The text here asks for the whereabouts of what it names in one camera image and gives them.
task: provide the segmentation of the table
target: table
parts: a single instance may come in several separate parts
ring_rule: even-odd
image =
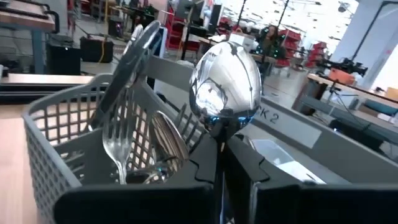
[[[13,74],[5,83],[86,84],[92,77]],[[33,198],[22,110],[26,105],[0,105],[0,223],[39,224]]]
[[[308,74],[307,78],[308,83],[304,83],[302,91],[297,96],[296,102],[292,109],[301,111],[304,106],[309,106],[340,121],[344,121],[346,124],[349,124],[358,130],[362,130],[364,133],[369,134],[370,136],[374,136],[378,139],[388,139],[390,143],[398,145],[398,128],[394,127],[393,124],[361,111],[351,110],[347,106],[347,108],[345,108],[344,106],[340,105],[331,105],[330,102],[324,102],[322,99],[315,99],[313,94],[319,84],[332,86],[334,82],[314,74]],[[393,108],[398,108],[398,101],[390,100],[360,88],[339,83],[336,83],[334,87],[344,91],[350,91],[360,97],[373,100]]]
[[[0,129],[0,223],[39,224],[24,122],[22,118],[0,119],[0,126],[7,127]]]
[[[26,12],[43,11],[42,6],[13,0],[11,0],[10,6],[12,6],[14,9],[23,10]],[[13,29],[27,29],[31,31],[35,73],[43,74],[44,53],[42,34],[50,33],[54,30],[59,32],[59,21],[54,22],[51,16],[49,16],[48,19],[38,19],[30,16],[22,16],[19,14],[0,11],[0,26]]]
[[[39,75],[10,73],[8,77],[2,77],[1,84],[86,84],[93,77],[78,75]]]
[[[93,77],[9,74],[0,80],[0,105],[26,104],[55,92],[88,83]]]

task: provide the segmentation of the large spoon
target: large spoon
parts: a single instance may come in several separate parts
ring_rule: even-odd
[[[149,139],[155,164],[127,175],[127,182],[166,182],[181,169],[189,158],[187,145],[173,121],[163,112],[156,111],[149,125]]]
[[[248,125],[260,107],[260,80],[251,55],[243,46],[229,41],[214,45],[193,70],[189,104],[192,113],[218,142],[218,163],[224,143]],[[217,173],[216,190],[222,195],[218,209],[223,223],[224,174],[222,169]]]

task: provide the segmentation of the spoon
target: spoon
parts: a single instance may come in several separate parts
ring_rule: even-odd
[[[192,113],[218,142],[217,163],[221,163],[224,143],[248,125],[260,101],[260,72],[243,46],[222,42],[200,59],[190,79],[189,104]],[[226,189],[222,169],[217,173],[216,188],[221,193],[217,207],[223,223]]]

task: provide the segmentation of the white wall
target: white wall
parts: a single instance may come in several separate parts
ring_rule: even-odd
[[[395,47],[394,51],[391,53],[387,62],[384,64],[376,80],[372,84],[372,89],[380,87],[386,90],[387,87],[398,88],[398,45]]]

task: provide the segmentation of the silver spoon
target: silver spoon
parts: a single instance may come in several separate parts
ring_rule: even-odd
[[[189,158],[185,141],[173,121],[161,111],[156,111],[152,115],[149,137],[155,163],[167,161],[171,172],[167,177],[171,177]]]
[[[189,104],[220,145],[244,128],[261,102],[261,78],[251,55],[234,42],[213,46],[200,59],[190,79]],[[220,223],[224,220],[224,174],[217,171],[222,189]]]

